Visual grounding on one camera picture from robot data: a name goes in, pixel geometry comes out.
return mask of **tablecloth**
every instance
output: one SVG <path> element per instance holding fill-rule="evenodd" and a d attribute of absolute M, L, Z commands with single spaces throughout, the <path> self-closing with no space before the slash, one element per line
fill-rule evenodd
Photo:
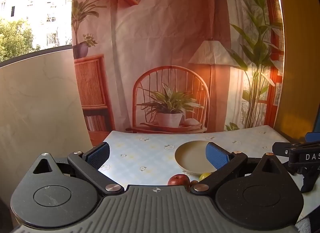
<path fill-rule="evenodd" d="M 248 157 L 262 157 L 272 152 L 274 142 L 287 142 L 270 126 L 259 126 L 228 132 L 202 134 L 131 134 L 112 131 L 105 142 L 110 145 L 110 157 L 99 171 L 126 188 L 134 185 L 167 185 L 170 177 L 184 173 L 190 180 L 198 176 L 182 170 L 175 161 L 175 150 L 189 141 L 212 141 L 229 152 L 242 151 Z M 282 163 L 287 157 L 278 157 Z M 302 175 L 292 176 L 299 188 Z M 310 193 L 303 194 L 304 207 L 300 219 L 320 205 L 319 180 Z"/>

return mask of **metal screw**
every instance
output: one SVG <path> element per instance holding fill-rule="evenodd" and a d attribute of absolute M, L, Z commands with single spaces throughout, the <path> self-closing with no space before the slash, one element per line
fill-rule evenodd
<path fill-rule="evenodd" d="M 108 184 L 106 186 L 106 190 L 112 191 L 112 192 L 119 191 L 119 190 L 121 190 L 121 186 L 119 184 Z"/>
<path fill-rule="evenodd" d="M 199 183 L 194 185 L 193 188 L 195 191 L 207 191 L 209 189 L 209 186 L 206 184 Z"/>

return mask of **lemon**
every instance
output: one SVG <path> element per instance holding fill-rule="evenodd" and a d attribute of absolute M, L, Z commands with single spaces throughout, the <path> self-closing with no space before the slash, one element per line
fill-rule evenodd
<path fill-rule="evenodd" d="M 210 172 L 205 172 L 203 174 L 200 175 L 199 181 L 203 180 L 204 178 L 208 177 L 209 175 L 211 175 Z"/>

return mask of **lampshade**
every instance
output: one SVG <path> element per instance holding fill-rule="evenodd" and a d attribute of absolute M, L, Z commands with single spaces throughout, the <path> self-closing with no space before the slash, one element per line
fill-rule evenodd
<path fill-rule="evenodd" d="M 239 67 L 239 64 L 229 55 L 224 46 L 217 40 L 205 40 L 194 53 L 189 63 L 230 65 Z"/>

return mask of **black mechanical device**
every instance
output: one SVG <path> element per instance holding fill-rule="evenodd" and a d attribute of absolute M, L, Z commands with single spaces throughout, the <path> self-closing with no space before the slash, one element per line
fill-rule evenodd
<path fill-rule="evenodd" d="M 304 178 L 301 192 L 310 192 L 320 174 L 320 141 L 296 144 L 277 142 L 273 144 L 272 151 L 278 156 L 289 157 L 284 163 L 285 168 L 292 175 L 302 174 Z"/>
<path fill-rule="evenodd" d="M 221 167 L 190 191 L 158 185 L 125 191 L 98 171 L 109 151 L 103 143 L 67 158 L 41 154 L 12 195 L 21 223 L 13 232 L 297 232 L 303 197 L 273 153 L 248 158 L 210 143 L 207 158 L 220 155 Z"/>

